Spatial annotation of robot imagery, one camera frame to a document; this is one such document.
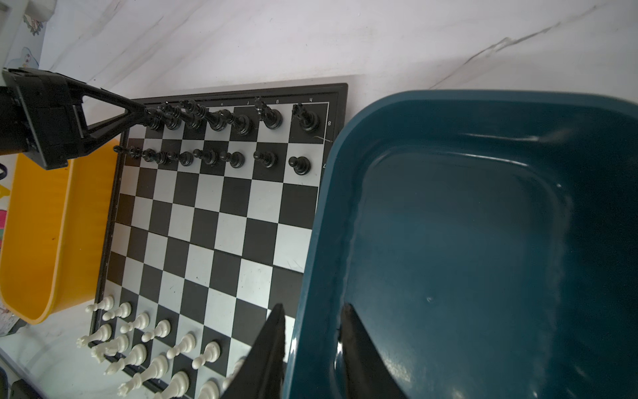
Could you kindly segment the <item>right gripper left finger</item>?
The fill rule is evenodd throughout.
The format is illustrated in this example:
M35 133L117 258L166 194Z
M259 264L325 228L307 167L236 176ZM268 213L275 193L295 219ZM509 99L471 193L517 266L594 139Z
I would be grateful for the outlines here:
M276 304L249 355L222 398L281 398L284 379L285 311Z

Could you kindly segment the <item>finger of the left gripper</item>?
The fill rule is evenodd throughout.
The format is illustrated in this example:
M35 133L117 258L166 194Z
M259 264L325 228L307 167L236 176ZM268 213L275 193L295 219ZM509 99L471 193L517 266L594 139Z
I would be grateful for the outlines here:
M149 117L146 113L128 113L113 116L87 126L81 138L81 154L89 155L108 143L119 134L125 132L134 125L145 124Z
M118 95L103 88L91 86L83 81L75 80L74 85L81 95L89 96L90 98L111 104L112 106L119 106L126 110L126 114L139 117L143 117L146 114L146 107L144 105L125 96Z

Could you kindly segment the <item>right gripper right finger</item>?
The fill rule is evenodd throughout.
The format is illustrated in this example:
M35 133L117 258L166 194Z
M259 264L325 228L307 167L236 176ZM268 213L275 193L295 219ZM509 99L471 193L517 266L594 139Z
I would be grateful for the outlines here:
M339 343L347 398L406 398L349 303L342 307Z

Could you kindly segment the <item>black queen piece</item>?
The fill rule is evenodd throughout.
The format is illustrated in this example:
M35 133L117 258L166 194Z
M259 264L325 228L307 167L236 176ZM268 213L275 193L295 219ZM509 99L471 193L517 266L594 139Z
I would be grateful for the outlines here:
M178 106L165 103L159 107L160 118L170 130L177 130L182 124L186 128L196 130L201 127L202 121Z

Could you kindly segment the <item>black king piece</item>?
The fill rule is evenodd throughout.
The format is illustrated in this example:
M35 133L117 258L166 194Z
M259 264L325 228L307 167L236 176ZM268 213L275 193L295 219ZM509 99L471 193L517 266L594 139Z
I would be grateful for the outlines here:
M225 116L219 111L209 111L195 100L184 100L180 104L196 121L205 121L213 131L222 131L228 125Z

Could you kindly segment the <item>black bishop piece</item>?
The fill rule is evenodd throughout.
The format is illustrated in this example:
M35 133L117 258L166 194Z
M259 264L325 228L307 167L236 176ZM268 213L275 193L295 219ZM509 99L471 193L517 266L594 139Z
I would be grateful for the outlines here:
M221 119L232 126L241 136L247 136L252 131L253 123L251 119L243 114L232 113L229 110L222 109L219 111Z

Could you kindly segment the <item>yellow plastic tray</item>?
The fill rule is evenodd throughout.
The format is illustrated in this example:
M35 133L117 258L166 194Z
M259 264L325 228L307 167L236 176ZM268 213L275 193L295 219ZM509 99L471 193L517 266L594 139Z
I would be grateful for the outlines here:
M29 324L94 299L118 139L62 169L25 155L13 167L1 247L1 300Z

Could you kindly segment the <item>black pawn e7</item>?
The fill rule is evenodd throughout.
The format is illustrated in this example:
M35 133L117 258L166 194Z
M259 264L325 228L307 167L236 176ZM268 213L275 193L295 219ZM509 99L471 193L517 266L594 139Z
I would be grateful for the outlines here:
M193 150L194 158L201 160L202 164L215 166L219 161L219 153L215 150Z

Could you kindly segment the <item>black white chessboard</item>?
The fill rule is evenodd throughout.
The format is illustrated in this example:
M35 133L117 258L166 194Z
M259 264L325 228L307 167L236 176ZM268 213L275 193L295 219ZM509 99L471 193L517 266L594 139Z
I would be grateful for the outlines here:
M293 344L320 186L344 126L347 92L347 84L332 83L193 94L209 111L248 116L252 131L213 131L206 122L174 131L137 125L114 146L116 181L96 299L128 304L131 312L107 320L98 310L91 331L111 329L114 337L126 334L130 348L147 349L143 364L118 373L144 372L192 336L194 348L141 387L154 395L183 371L190 380L184 395L196 398L206 383L234 375L276 304L285 311L285 344ZM279 128L259 120L256 97L281 112ZM292 116L297 103L318 114L313 133ZM221 159L208 166L194 158L196 149L239 151L245 162L239 169ZM277 164L264 168L254 151L272 151ZM291 156L310 160L305 176L289 166Z

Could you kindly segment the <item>black pawn f7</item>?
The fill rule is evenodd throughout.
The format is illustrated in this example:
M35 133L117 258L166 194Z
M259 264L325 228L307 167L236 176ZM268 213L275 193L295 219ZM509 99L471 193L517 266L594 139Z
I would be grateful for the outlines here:
M244 165L244 155L239 151L228 152L222 151L219 154L221 161L228 163L232 168L239 169Z

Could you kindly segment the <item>black knight piece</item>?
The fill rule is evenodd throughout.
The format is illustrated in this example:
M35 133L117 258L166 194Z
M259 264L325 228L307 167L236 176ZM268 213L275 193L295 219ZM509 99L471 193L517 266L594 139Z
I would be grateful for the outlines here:
M274 130L282 125L282 114L279 110L272 109L260 97L256 97L254 106L259 116L259 120L269 130Z

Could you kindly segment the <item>black pawn g7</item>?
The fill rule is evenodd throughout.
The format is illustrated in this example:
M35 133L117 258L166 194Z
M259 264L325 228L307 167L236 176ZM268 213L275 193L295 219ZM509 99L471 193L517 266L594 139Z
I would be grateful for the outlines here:
M254 151L253 157L256 163L267 169L273 168L277 164L277 155L272 151Z

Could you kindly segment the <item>dark teal plastic tray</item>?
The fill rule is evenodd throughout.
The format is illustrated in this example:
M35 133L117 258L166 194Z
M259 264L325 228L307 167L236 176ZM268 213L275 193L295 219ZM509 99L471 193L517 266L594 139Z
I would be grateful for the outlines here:
M284 397L344 397L344 304L407 397L636 397L636 104L370 104L327 161Z

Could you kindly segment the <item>black rook piece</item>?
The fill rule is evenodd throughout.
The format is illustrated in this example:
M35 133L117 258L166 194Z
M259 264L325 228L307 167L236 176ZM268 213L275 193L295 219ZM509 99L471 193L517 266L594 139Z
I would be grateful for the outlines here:
M297 119L300 127L307 133L313 133L319 128L320 119L318 114L314 111L309 111L302 103L293 105L292 116Z

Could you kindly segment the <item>black pawn h7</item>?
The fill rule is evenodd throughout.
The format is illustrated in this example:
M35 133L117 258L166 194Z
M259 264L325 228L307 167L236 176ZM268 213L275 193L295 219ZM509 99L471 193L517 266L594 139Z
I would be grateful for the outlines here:
M298 176L305 176L312 167L310 160L305 156L291 156L287 163Z

